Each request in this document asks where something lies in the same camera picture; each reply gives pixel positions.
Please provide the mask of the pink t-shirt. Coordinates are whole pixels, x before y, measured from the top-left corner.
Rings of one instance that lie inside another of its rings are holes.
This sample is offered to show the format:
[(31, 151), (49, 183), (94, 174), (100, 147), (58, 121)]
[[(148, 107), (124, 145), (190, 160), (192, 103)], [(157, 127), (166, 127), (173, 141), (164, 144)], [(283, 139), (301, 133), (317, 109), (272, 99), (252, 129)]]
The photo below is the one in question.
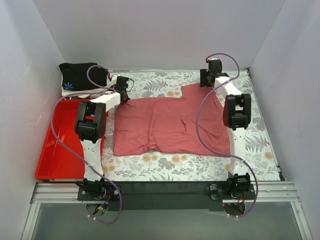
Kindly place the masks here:
[[(196, 118), (200, 105), (211, 91), (198, 83), (182, 86), (181, 97), (131, 99), (115, 111), (113, 153), (141, 155), (152, 150), (162, 153), (216, 155), (200, 142)], [(230, 153), (230, 140), (223, 123), (223, 106), (212, 93), (199, 116), (201, 139), (211, 149)]]

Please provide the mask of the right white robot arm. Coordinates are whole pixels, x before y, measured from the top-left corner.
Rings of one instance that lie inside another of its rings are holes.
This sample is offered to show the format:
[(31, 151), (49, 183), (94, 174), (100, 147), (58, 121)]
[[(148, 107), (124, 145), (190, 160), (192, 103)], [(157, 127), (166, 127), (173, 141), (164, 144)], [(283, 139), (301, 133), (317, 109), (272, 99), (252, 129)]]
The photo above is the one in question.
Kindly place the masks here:
[[(242, 93), (232, 83), (237, 77), (231, 78), (223, 72), (223, 65), (220, 59), (213, 55), (205, 59), (208, 64), (207, 69), (200, 70), (200, 86), (213, 87), (203, 99), (196, 116), (196, 133), (202, 145), (210, 152), (230, 158), (230, 167), (227, 171), (227, 179), (240, 180), (241, 178), (250, 179), (250, 168), (246, 165), (246, 143), (245, 137), (247, 128), (251, 122), (252, 98), (250, 94)], [(211, 149), (201, 138), (199, 129), (199, 117), (204, 103), (214, 91), (218, 91), (224, 98), (222, 120), (227, 127), (230, 153), (222, 153)]]

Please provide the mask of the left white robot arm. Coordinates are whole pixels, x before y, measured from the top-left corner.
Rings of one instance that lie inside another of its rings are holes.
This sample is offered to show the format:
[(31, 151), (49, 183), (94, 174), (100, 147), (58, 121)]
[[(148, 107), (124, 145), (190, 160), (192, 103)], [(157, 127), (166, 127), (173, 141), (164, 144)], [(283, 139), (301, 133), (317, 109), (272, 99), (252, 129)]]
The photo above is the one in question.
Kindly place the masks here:
[(111, 88), (116, 92), (82, 100), (75, 121), (75, 133), (80, 140), (85, 160), (83, 178), (86, 182), (93, 183), (89, 188), (89, 194), (95, 200), (103, 199), (107, 193), (106, 187), (99, 183), (104, 175), (101, 146), (106, 131), (107, 112), (130, 99), (128, 87), (132, 79), (118, 74), (114, 78)]

